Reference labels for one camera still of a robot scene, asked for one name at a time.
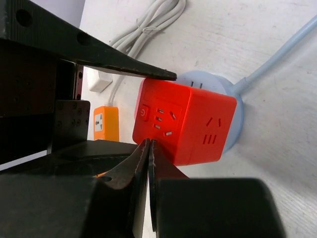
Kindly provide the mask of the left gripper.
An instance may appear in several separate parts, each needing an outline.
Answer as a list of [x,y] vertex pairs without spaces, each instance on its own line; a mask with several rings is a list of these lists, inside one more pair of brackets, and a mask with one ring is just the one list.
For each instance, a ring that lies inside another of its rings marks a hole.
[[177,78],[30,0],[0,2],[0,38],[2,171],[30,171],[77,159],[75,149],[87,143],[90,103],[81,100],[83,68],[75,63],[119,75]]

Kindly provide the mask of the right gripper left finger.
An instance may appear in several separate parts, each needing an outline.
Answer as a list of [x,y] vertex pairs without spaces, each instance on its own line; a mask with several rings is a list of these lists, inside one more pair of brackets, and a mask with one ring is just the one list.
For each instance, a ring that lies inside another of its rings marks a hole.
[[0,173],[3,238],[140,238],[150,140],[85,141]]

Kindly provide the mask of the red cube socket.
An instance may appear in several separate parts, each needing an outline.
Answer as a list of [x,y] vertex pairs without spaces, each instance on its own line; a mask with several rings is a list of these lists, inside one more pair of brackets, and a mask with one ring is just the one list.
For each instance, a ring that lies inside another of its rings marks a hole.
[[237,106],[232,96],[146,78],[133,141],[156,140],[176,166],[220,160]]

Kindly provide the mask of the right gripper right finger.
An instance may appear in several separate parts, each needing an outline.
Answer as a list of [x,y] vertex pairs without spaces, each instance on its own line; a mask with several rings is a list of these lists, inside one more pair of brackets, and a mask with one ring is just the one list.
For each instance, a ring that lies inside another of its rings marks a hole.
[[189,178],[149,147],[150,208],[158,238],[284,238],[273,196],[257,178]]

